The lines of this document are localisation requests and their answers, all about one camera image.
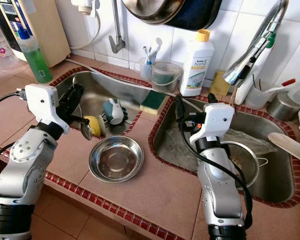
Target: cup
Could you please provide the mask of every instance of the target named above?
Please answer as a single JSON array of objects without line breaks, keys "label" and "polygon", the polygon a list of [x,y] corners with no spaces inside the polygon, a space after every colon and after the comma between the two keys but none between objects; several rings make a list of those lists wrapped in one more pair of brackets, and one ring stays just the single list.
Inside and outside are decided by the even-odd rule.
[{"label": "cup", "polygon": [[245,98],[245,105],[252,109],[262,109],[274,92],[260,91],[252,86]]},{"label": "cup", "polygon": [[121,108],[121,104],[118,99],[109,98],[108,101],[103,103],[103,110],[106,119],[112,125],[118,125],[122,123],[125,118],[124,110]]},{"label": "cup", "polygon": [[146,58],[141,58],[134,64],[134,70],[140,74],[140,78],[146,82],[151,81],[151,64],[146,64]]}]

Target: yellow bottle cap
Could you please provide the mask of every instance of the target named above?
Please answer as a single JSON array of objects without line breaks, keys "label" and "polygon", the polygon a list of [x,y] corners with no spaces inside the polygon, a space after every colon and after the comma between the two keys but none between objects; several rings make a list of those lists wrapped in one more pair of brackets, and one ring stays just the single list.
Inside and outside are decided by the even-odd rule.
[{"label": "yellow bottle cap", "polygon": [[199,42],[208,42],[210,37],[210,31],[206,29],[200,29],[196,35],[196,40]]}]

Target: countertop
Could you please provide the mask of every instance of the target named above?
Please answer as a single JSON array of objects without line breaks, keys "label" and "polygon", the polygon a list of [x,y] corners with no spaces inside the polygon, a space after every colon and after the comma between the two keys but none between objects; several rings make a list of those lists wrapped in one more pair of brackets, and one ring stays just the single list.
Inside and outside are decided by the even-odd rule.
[{"label": "countertop", "polygon": [[[76,55],[71,58],[107,73],[139,78],[136,72],[126,68]],[[51,69],[52,82],[78,67],[66,61],[58,64]],[[28,64],[20,62],[0,71],[0,97],[35,82]],[[157,120],[157,116],[141,112],[126,134],[141,145],[145,156],[141,171],[129,181],[106,183],[93,177],[88,160],[92,148],[100,140],[87,141],[80,132],[71,129],[58,141],[44,183],[149,238],[209,239],[198,178],[161,163],[151,152],[148,137]],[[19,139],[35,124],[25,101],[18,97],[6,99],[0,103],[0,146]],[[300,141],[297,126],[290,126]],[[252,213],[253,225],[246,232],[247,239],[300,240],[300,203],[290,208],[277,208],[254,200]]]}]

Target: chrome faucet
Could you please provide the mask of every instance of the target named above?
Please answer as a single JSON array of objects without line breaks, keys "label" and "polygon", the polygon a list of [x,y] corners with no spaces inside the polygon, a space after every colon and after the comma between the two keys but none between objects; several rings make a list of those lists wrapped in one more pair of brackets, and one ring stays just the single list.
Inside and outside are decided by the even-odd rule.
[{"label": "chrome faucet", "polygon": [[126,43],[122,40],[121,33],[120,33],[117,0],[112,0],[112,8],[113,8],[113,16],[114,16],[114,24],[115,24],[116,43],[111,35],[109,36],[109,41],[110,41],[112,52],[114,54],[117,54],[121,49],[124,49],[126,47]]},{"label": "chrome faucet", "polygon": [[255,33],[247,51],[223,74],[223,79],[240,87],[260,54],[269,44],[269,37],[276,34],[286,13],[289,0],[278,0],[266,15]]}]

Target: green dish soap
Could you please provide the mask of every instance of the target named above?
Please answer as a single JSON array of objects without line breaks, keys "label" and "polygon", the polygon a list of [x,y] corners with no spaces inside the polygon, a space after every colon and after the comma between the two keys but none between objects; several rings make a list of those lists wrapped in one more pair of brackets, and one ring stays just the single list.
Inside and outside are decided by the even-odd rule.
[{"label": "green dish soap", "polygon": [[36,80],[41,84],[50,82],[52,80],[52,75],[37,41],[33,36],[29,35],[26,29],[19,28],[18,34],[20,39],[18,39],[17,42]]}]

